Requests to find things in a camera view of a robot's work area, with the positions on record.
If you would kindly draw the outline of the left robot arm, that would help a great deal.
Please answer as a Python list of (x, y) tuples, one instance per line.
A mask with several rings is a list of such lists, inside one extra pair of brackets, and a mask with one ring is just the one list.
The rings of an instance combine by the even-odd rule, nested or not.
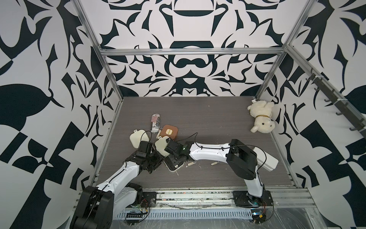
[(142, 171), (152, 173), (162, 156), (151, 142), (142, 141), (110, 178), (96, 187), (86, 187), (70, 223), (71, 229), (109, 229), (113, 219), (129, 205), (139, 202), (141, 186), (131, 181)]

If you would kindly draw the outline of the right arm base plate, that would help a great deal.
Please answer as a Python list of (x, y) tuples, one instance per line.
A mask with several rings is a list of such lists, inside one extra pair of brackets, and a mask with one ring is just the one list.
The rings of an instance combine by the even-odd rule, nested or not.
[(269, 191), (264, 190), (261, 197), (249, 195), (248, 191), (233, 191), (234, 203), (237, 207), (256, 209), (272, 207), (273, 198)]

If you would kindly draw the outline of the cream nail kit case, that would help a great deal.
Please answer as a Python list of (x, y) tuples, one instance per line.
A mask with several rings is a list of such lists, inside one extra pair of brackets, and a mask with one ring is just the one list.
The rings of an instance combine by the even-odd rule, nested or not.
[(142, 129), (134, 130), (133, 133), (130, 135), (129, 139), (130, 139), (132, 146), (135, 149), (137, 149), (140, 146), (140, 143), (142, 141), (147, 141), (147, 142), (150, 141), (150, 138), (149, 138), (147, 132)]
[(168, 136), (159, 137), (159, 139), (154, 143), (154, 145), (157, 152), (163, 158), (165, 166), (171, 172), (175, 172), (184, 165), (184, 162), (178, 161), (173, 154), (170, 154), (167, 151), (165, 151), (165, 148), (167, 147), (169, 140), (171, 139)]

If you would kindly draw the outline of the brown nail kit case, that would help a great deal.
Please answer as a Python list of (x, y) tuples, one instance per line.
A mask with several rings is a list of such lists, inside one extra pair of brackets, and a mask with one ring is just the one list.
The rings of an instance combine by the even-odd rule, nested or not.
[(178, 128), (172, 125), (164, 125), (160, 132), (160, 136), (168, 136), (172, 140), (175, 140), (178, 136)]

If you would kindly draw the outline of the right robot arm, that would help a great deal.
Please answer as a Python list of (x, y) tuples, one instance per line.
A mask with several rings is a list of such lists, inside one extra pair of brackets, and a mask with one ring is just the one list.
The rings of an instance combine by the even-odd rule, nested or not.
[(184, 145), (168, 139), (164, 151), (176, 161), (210, 160), (226, 163), (232, 171), (244, 180), (248, 195), (261, 198), (265, 188), (258, 173), (257, 154), (250, 147), (237, 139), (221, 145), (186, 142)]

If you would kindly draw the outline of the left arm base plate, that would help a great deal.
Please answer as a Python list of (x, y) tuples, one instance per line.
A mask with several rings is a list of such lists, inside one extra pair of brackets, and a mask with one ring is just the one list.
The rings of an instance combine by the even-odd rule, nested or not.
[(140, 191), (137, 193), (137, 197), (134, 206), (138, 206), (139, 208), (147, 208), (154, 206), (156, 203), (157, 192), (144, 192)]

